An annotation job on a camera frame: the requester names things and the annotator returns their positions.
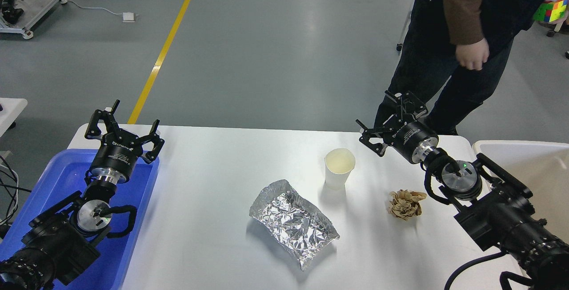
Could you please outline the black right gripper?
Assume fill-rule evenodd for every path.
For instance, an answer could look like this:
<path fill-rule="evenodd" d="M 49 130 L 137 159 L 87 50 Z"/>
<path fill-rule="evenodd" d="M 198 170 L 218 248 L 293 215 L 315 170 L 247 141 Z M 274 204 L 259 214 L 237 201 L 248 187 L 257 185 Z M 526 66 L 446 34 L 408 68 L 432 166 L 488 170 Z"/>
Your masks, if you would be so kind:
<path fill-rule="evenodd" d="M 386 126 L 402 125 L 398 130 L 388 134 L 388 144 L 382 140 L 385 132 L 384 126 L 368 128 L 362 121 L 356 119 L 360 127 L 359 142 L 370 148 L 379 157 L 385 155 L 388 145 L 392 146 L 401 156 L 411 164 L 423 162 L 431 150 L 437 147 L 439 136 L 419 118 L 429 113 L 427 106 L 412 92 L 392 93 L 385 92 L 394 104 L 395 111 L 384 122 Z"/>

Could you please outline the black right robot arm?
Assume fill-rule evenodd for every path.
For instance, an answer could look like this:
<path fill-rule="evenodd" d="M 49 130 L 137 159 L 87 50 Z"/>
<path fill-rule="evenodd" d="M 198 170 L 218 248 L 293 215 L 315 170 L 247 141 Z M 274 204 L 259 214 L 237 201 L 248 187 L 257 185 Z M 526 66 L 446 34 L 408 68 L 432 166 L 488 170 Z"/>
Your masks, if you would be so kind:
<path fill-rule="evenodd" d="M 380 157 L 392 146 L 411 164 L 420 164 L 427 194 L 439 203 L 454 205 L 455 220 L 481 250 L 499 249 L 460 266 L 445 289 L 467 268 L 511 255 L 527 276 L 502 272 L 502 289 L 509 290 L 510 282 L 516 282 L 532 290 L 566 290 L 568 245 L 545 228 L 545 219 L 532 218 L 532 191 L 482 153 L 472 162 L 453 159 L 437 146 L 437 134 L 419 122 L 428 110 L 417 96 L 385 94 L 396 105 L 395 112 L 372 129 L 361 123 L 360 142 Z"/>

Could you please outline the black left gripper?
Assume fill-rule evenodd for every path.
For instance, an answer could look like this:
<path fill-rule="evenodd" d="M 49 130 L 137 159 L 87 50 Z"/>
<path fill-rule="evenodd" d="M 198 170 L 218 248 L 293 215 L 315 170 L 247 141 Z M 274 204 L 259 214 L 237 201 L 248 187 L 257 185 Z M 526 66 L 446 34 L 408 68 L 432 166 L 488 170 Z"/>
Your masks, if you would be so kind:
<path fill-rule="evenodd" d="M 165 140 L 158 134 L 159 119 L 156 119 L 150 128 L 150 132 L 142 137 L 126 130 L 120 130 L 114 114 L 120 100 L 116 100 L 111 110 L 96 109 L 90 121 L 84 137 L 88 140 L 101 140 L 101 146 L 89 168 L 93 175 L 99 175 L 104 169 L 112 169 L 120 174 L 118 182 L 126 183 L 136 166 L 137 158 L 141 157 L 146 164 L 154 162 L 162 150 Z M 106 134 L 102 134 L 98 127 L 102 121 L 106 127 Z M 144 152 L 143 146 L 152 143 L 151 150 Z"/>

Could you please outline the person's bare hand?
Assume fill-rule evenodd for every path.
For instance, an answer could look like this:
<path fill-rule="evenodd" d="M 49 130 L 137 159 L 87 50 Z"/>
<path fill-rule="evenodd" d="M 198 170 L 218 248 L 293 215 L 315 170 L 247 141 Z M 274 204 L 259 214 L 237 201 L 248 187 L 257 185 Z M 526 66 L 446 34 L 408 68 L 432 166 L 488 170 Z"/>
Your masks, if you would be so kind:
<path fill-rule="evenodd" d="M 485 37 L 473 44 L 458 44 L 455 55 L 459 66 L 470 71 L 481 71 L 489 59 L 489 44 Z"/>

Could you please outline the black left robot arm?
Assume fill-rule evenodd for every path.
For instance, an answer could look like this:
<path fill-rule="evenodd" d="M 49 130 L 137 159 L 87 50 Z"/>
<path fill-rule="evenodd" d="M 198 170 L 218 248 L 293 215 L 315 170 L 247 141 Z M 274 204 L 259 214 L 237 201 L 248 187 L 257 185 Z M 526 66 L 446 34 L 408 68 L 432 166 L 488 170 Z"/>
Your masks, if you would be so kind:
<path fill-rule="evenodd" d="M 75 191 L 46 209 L 29 223 L 23 248 L 1 262 L 3 290 L 51 290 L 54 281 L 67 285 L 99 257 L 97 245 L 105 238 L 127 236 L 136 225 L 134 205 L 111 206 L 120 183 L 130 180 L 136 162 L 154 162 L 165 141 L 159 120 L 150 132 L 138 136 L 116 122 L 120 100 L 110 110 L 93 112 L 85 138 L 101 145 L 85 172 L 85 191 Z"/>

